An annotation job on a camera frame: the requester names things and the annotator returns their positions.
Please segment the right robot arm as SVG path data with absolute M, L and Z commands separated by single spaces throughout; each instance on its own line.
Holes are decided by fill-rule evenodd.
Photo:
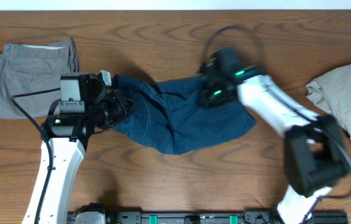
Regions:
M 206 108 L 237 100 L 260 115 L 284 140 L 288 188 L 272 212 L 245 211 L 244 223 L 347 223 L 345 212 L 315 212 L 338 181 L 351 174 L 335 118 L 321 116 L 285 94 L 257 66 L 247 67 L 233 48 L 203 56 L 207 79 L 200 101 Z

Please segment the dark blue denim shorts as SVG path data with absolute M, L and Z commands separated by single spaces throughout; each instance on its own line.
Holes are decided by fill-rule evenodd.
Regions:
M 238 139 L 256 124 L 237 101 L 212 109 L 199 105 L 200 77 L 148 84 L 115 75 L 112 86 L 135 103 L 114 129 L 132 141 L 163 154 L 184 154 Z

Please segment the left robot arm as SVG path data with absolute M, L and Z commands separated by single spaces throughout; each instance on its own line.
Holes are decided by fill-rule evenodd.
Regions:
M 134 103 L 112 86 L 111 74 L 63 75 L 61 97 L 39 125 L 41 159 L 23 223 L 66 223 L 73 185 L 89 138 L 114 128 Z

